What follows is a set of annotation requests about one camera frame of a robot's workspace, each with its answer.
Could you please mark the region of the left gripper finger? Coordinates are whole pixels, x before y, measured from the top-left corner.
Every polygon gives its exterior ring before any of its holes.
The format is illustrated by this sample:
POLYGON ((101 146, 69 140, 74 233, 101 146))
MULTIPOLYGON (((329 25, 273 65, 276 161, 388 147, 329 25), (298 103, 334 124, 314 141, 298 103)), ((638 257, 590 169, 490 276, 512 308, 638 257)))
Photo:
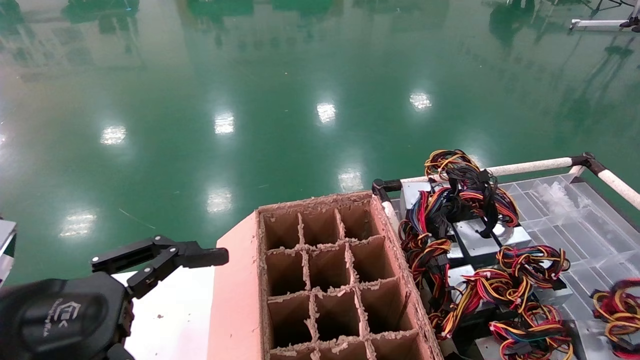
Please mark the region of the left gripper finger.
POLYGON ((134 360, 123 344, 114 344, 106 351, 106 360, 134 360))
POLYGON ((229 251, 223 247, 201 248, 196 241, 174 241, 164 235, 153 235, 95 256, 91 270, 112 275, 142 265, 126 280, 130 296, 141 299, 178 268, 217 267, 229 260, 229 251))

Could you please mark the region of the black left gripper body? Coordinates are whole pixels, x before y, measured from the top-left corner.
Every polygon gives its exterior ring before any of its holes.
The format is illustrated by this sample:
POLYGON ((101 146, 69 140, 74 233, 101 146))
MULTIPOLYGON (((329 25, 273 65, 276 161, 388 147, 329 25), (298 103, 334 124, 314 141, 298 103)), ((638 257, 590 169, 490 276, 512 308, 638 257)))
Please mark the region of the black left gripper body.
POLYGON ((2 287, 3 360, 106 360, 131 334, 133 304, 107 273, 2 287))

